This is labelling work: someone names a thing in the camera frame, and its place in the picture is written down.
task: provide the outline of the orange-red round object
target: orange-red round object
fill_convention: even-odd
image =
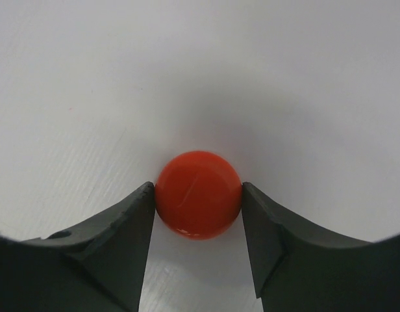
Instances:
[[[242,183],[233,167],[207,151],[170,161],[155,185],[156,209],[169,228],[190,239],[211,239],[240,211]]]

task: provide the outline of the white table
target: white table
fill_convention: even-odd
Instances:
[[[400,232],[400,0],[0,1],[0,232],[46,237],[210,150],[329,229]],[[141,311],[262,311],[242,221],[156,218]]]

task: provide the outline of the tabletop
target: tabletop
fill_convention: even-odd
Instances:
[[[72,226],[189,150],[333,231],[400,232],[400,0],[0,1],[0,233]],[[262,311],[242,220],[156,217],[140,311]]]

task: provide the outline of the black plastic part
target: black plastic part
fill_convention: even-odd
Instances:
[[[0,237],[0,311],[137,311],[154,215],[146,183],[48,239]]]
[[[400,311],[400,235],[352,239],[318,226],[244,183],[242,216],[265,312]]]

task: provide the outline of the red ball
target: red ball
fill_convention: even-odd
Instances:
[[[165,166],[155,200],[158,214],[173,231],[190,239],[211,239],[239,215],[242,183],[225,159],[191,151]]]

